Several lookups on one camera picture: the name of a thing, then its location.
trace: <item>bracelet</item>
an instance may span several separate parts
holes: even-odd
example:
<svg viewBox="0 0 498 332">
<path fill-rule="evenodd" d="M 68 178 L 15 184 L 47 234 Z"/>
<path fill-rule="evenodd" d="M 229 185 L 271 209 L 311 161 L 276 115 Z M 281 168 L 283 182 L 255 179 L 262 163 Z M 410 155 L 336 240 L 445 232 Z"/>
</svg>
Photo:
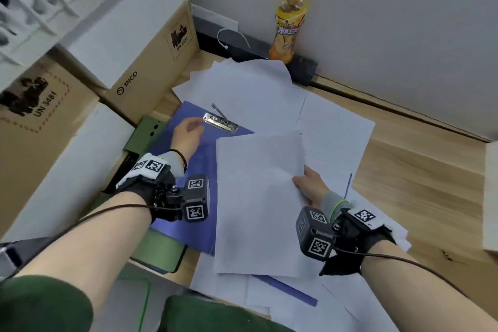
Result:
<svg viewBox="0 0 498 332">
<path fill-rule="evenodd" d="M 183 154 L 180 151 L 175 150 L 175 149 L 169 149 L 166 152 L 170 152 L 170 151 L 176 152 L 180 156 L 180 158 L 182 158 L 182 160 L 183 160 L 183 173 L 185 173 L 187 171 L 188 164 L 187 164 L 187 160 L 185 159 L 185 157 L 183 156 Z"/>
</svg>

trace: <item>stack of papers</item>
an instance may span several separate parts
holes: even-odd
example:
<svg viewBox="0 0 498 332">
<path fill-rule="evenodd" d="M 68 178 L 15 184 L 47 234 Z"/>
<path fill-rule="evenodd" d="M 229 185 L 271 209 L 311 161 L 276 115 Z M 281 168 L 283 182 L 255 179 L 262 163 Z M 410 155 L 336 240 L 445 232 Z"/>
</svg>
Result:
<svg viewBox="0 0 498 332">
<path fill-rule="evenodd" d="M 302 176 L 306 164 L 345 194 L 374 123 L 292 84 L 279 61 L 228 59 L 190 78 L 173 89 L 182 102 L 217 114 L 214 103 L 228 120 L 255 132 L 217 140 L 216 252 L 201 254 L 191 288 L 296 332 L 396 330 L 360 275 L 318 277 L 322 263 L 301 253 L 295 231 L 306 200 L 292 177 Z M 348 199 L 375 208 L 354 190 Z M 407 250 L 407 230 L 378 214 Z M 269 285 L 267 276 L 316 306 Z"/>
</svg>

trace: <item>metal clip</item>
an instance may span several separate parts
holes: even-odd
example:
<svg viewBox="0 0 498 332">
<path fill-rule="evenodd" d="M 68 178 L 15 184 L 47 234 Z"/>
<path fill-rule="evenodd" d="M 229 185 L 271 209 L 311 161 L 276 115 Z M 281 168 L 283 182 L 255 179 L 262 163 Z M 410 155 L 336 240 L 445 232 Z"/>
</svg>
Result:
<svg viewBox="0 0 498 332">
<path fill-rule="evenodd" d="M 221 112 L 215 104 L 211 104 L 211 106 L 219 113 L 221 116 L 216 114 L 206 113 L 204 115 L 204 122 L 223 130 L 230 134 L 235 134 L 239 126 L 236 123 L 228 121 L 227 117 Z"/>
</svg>

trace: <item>white cable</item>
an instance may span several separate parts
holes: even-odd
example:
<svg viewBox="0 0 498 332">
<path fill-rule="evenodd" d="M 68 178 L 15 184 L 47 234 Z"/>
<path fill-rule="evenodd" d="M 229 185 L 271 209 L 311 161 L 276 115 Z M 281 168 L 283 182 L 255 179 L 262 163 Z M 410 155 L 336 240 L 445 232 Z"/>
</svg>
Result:
<svg viewBox="0 0 498 332">
<path fill-rule="evenodd" d="M 228 49 L 228 46 L 227 46 L 227 45 L 223 45 L 223 44 L 220 42 L 220 33 L 221 33 L 222 31 L 232 31 L 232 32 L 235 32 L 235 33 L 239 33 L 239 34 L 240 34 L 242 37 L 244 37 L 244 39 L 246 40 L 246 44 L 247 44 L 247 46 L 249 46 L 249 49 L 251 48 L 251 46 L 249 45 L 249 42 L 247 42 L 247 38 L 246 38 L 246 36 L 245 36 L 245 35 L 243 35 L 241 32 L 238 32 L 238 31 L 233 31 L 232 29 L 230 29 L 230 28 L 228 28 L 228 27 L 224 27 L 224 28 L 222 28 L 222 29 L 220 29 L 220 30 L 218 31 L 218 34 L 216 35 L 216 39 L 218 40 L 218 43 L 219 43 L 221 46 L 223 46 L 225 49 Z"/>
</svg>

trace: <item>black cube tracker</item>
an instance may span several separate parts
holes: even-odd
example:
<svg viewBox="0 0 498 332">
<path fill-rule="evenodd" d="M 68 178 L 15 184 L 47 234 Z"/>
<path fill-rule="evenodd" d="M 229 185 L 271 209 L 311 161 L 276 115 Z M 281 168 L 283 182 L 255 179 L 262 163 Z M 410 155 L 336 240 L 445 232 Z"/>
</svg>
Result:
<svg viewBox="0 0 498 332">
<path fill-rule="evenodd" d="M 202 222 L 209 216 L 209 179 L 206 175 L 187 178 L 181 207 L 187 222 Z"/>
<path fill-rule="evenodd" d="M 320 209 L 303 207 L 297 217 L 296 231 L 302 253 L 315 260 L 329 258 L 335 238 L 332 226 Z"/>
</svg>

